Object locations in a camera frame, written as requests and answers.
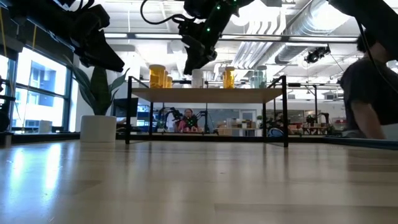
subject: ceiling duct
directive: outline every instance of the ceiling duct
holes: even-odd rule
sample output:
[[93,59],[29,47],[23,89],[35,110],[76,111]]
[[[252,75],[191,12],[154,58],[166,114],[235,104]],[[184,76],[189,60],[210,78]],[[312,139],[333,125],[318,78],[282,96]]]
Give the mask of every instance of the ceiling duct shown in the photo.
[[[348,19],[349,16],[337,11],[329,5],[328,1],[313,0],[284,34],[329,35]],[[274,43],[260,63],[269,63],[269,60],[275,57],[275,63],[288,64],[306,49],[306,46],[286,46],[285,44]]]

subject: computer monitor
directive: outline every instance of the computer monitor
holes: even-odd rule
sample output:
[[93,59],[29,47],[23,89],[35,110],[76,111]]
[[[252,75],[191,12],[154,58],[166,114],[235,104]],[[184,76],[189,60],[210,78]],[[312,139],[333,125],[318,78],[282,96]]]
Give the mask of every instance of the computer monitor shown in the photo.
[[[131,98],[130,101],[130,117],[137,116],[138,98]],[[113,101],[112,115],[117,118],[127,117],[127,99],[115,99]]]

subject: light wood floor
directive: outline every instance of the light wood floor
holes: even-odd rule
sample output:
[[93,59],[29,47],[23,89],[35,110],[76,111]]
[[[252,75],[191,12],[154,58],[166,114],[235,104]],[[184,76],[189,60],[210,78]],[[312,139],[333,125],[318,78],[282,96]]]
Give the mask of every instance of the light wood floor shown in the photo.
[[398,152],[77,141],[0,149],[0,223],[398,222]]

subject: yellow container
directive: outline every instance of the yellow container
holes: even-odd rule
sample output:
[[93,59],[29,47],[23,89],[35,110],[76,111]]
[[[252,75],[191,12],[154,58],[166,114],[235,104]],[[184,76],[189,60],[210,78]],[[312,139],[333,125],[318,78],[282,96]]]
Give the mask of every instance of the yellow container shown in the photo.
[[234,67],[226,67],[225,72],[223,74],[223,83],[224,88],[234,88],[235,83],[235,68]]
[[166,68],[163,65],[149,65],[150,70],[150,87],[162,88],[164,83],[164,75]]
[[166,81],[166,88],[171,88],[173,85],[173,78],[168,76]]

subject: dark shirt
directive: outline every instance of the dark shirt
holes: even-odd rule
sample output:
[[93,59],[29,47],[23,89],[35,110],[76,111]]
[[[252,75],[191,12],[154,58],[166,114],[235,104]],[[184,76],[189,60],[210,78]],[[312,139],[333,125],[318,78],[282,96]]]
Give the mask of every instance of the dark shirt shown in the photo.
[[[376,62],[376,65],[388,82],[398,89],[398,75],[385,64]],[[387,84],[370,59],[362,58],[350,65],[340,85],[344,90],[349,130],[359,130],[351,109],[352,101],[371,104],[381,125],[398,123],[398,94]]]

